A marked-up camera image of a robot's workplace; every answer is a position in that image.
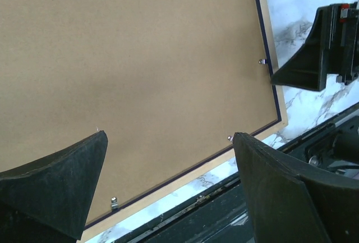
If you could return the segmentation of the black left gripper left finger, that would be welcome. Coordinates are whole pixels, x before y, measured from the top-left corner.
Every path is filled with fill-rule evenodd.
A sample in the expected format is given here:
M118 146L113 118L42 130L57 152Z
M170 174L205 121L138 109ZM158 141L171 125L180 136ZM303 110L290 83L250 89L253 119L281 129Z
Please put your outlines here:
M1 172L1 242L81 239L104 163L104 131Z

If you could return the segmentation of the brown frame backing board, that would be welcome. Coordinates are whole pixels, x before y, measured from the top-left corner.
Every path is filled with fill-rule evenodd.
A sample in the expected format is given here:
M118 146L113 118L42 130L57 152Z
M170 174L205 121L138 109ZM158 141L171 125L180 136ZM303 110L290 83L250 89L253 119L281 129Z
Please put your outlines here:
M283 123L256 0L1 0L1 170L104 130L88 216Z

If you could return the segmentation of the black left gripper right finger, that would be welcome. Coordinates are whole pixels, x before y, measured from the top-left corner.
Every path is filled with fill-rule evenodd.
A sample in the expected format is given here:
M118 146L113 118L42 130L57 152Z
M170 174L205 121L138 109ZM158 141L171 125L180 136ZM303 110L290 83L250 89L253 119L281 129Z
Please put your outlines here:
M358 242L358 180L247 133L232 143L256 242Z

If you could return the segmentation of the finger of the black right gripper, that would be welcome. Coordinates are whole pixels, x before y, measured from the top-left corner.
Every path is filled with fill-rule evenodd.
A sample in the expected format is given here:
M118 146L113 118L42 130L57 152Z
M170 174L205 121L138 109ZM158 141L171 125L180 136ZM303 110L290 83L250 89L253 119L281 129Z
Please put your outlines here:
M299 50L271 77L273 85L291 86L311 91L326 87L328 74L339 76L339 82L348 84L342 72L344 19L342 9L348 4L319 7L305 42Z

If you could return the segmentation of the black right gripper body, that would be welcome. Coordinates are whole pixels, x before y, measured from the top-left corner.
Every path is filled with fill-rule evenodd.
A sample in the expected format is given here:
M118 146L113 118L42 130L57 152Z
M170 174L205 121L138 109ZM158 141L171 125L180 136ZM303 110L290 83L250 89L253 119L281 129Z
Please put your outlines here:
M333 5L328 72L344 85L358 78L358 1Z

